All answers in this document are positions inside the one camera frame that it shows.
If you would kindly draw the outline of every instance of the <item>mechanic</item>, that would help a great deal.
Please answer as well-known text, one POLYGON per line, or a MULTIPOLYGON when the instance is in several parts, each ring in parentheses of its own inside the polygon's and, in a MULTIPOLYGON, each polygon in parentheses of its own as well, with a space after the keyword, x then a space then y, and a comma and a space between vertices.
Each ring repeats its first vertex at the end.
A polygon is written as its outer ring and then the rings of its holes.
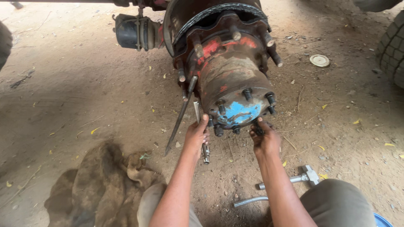
MULTIPOLYGON (((280 159, 280 136, 262 118, 264 135, 257 136, 251 126, 254 153, 267 191, 275 227, 376 227, 366 198, 358 188, 344 181, 327 179, 309 189, 299 199, 280 159)), ((199 125, 189 126, 185 143, 170 183, 148 188, 137 213, 139 227, 201 227, 190 206, 191 183, 200 158, 202 143, 209 142, 205 130, 208 115, 199 125)))

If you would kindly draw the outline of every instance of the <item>pebble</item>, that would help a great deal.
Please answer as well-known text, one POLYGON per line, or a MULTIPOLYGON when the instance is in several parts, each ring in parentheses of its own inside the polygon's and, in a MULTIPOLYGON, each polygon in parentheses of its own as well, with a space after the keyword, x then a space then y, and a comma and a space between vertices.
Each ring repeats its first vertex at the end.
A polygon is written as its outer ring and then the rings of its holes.
POLYGON ((394 186, 392 186, 392 185, 389 185, 389 187, 390 187, 390 189, 391 189, 392 191, 395 191, 395 190, 396 190, 396 187, 394 187, 394 186))

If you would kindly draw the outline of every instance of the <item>blue container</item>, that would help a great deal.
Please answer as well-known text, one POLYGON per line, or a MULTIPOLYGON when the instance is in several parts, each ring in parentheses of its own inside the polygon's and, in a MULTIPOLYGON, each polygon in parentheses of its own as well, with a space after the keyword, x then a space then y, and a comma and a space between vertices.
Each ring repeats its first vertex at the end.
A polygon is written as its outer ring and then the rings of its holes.
POLYGON ((384 219, 382 216, 373 213, 375 215, 376 219, 376 225, 377 227, 393 227, 386 219, 384 219))

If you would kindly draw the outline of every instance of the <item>forearm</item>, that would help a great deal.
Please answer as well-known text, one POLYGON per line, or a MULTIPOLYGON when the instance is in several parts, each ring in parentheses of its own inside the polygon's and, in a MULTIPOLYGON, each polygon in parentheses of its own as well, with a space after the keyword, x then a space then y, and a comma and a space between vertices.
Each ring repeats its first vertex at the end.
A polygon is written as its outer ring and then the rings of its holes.
POLYGON ((279 157, 268 154, 258 158, 275 227, 316 227, 286 174, 279 157))
POLYGON ((189 198, 195 166, 195 158, 189 152, 182 152, 149 227, 188 227, 189 198))

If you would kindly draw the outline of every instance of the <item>pants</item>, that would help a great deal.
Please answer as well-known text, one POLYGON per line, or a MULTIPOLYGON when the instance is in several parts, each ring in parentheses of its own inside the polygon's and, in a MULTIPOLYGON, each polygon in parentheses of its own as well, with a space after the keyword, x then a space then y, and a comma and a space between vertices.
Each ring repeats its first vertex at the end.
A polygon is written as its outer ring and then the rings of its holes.
MULTIPOLYGON (((166 187, 157 184, 144 192, 137 212, 139 227, 148 227, 166 187)), ((366 198, 350 183, 324 180, 304 193, 300 200, 318 227, 376 227, 366 198)), ((189 227, 202 227, 191 207, 189 227)))

